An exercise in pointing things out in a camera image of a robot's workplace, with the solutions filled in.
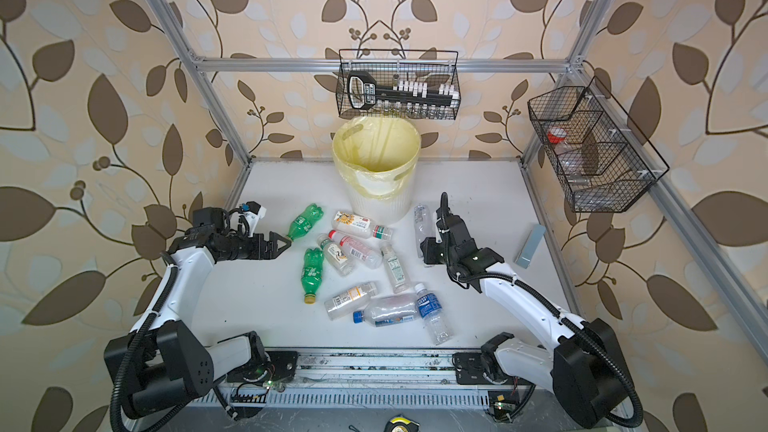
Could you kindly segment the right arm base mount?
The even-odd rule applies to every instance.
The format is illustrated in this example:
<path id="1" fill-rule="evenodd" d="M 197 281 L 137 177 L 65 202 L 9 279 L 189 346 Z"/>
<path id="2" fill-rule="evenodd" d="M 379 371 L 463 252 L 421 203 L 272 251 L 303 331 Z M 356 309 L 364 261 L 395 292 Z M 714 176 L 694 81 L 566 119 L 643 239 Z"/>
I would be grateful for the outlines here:
<path id="1" fill-rule="evenodd" d="M 456 352 L 452 355 L 451 363 L 458 385 L 491 385 L 483 366 L 480 352 Z"/>

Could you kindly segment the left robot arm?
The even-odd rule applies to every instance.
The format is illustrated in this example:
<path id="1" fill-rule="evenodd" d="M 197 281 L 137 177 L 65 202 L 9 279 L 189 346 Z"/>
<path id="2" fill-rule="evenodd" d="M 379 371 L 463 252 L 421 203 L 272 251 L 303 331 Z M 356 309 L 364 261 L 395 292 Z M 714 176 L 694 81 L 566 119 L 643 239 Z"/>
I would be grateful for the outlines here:
<path id="1" fill-rule="evenodd" d="M 274 260 L 290 247 L 290 240 L 275 232 L 257 232 L 265 214 L 253 201 L 231 210 L 198 209 L 191 228 L 162 253 L 166 271 L 141 318 L 104 351 L 113 383 L 112 430 L 126 430 L 126 419 L 158 414 L 149 427 L 157 431 L 189 403 L 218 393 L 230 373 L 257 384 L 273 379 L 275 367 L 256 332 L 205 346 L 189 327 L 202 288 L 218 263 Z"/>

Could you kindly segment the blue label bottle front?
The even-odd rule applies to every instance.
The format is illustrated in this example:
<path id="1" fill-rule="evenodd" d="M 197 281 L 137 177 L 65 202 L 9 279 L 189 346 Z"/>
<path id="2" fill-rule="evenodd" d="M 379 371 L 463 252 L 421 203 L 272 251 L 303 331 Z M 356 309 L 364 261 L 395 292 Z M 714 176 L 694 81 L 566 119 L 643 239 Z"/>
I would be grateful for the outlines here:
<path id="1" fill-rule="evenodd" d="M 452 329 L 435 293 L 423 283 L 414 286 L 416 306 L 434 345 L 439 346 L 453 337 Z"/>

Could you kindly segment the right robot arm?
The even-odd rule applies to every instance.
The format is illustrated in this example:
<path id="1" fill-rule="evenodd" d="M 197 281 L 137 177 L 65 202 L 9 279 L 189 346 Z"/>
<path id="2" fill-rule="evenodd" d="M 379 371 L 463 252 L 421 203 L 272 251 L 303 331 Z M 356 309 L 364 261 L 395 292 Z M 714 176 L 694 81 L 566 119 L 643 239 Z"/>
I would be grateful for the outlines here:
<path id="1" fill-rule="evenodd" d="M 583 428 L 602 420 L 625 428 L 644 421 L 644 408 L 613 329 L 588 321 L 553 303 L 524 282 L 505 259 L 480 248 L 443 193 L 435 213 L 436 236 L 420 248 L 427 265 L 442 265 L 448 278 L 473 289 L 516 318 L 536 340 L 528 344 L 509 332 L 485 342 L 476 360 L 481 377 L 505 385 L 519 380 L 529 390 L 509 412 L 514 420 L 533 393 L 547 390 Z"/>

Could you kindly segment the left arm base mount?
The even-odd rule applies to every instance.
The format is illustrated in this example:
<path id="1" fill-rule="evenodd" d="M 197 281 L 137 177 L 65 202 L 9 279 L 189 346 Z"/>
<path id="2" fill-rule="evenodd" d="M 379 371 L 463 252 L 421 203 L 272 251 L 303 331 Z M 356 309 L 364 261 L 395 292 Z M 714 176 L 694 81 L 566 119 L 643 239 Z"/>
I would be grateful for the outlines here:
<path id="1" fill-rule="evenodd" d="M 295 350 L 268 349 L 264 357 L 257 356 L 227 373 L 225 381 L 256 385 L 266 385 L 268 382 L 288 383 L 295 377 L 298 358 L 299 353 Z"/>

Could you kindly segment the clear bluish water bottle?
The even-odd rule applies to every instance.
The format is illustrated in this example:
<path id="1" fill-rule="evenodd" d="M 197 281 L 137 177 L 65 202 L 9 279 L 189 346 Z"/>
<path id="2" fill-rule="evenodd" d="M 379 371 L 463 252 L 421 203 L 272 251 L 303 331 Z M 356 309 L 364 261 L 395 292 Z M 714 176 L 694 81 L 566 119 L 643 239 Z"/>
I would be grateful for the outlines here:
<path id="1" fill-rule="evenodd" d="M 427 205 L 418 204 L 414 207 L 413 215 L 417 256 L 422 260 L 426 267 L 431 267 L 431 264 L 428 264 L 425 259 L 421 245 L 425 240 L 435 237 L 433 213 Z"/>

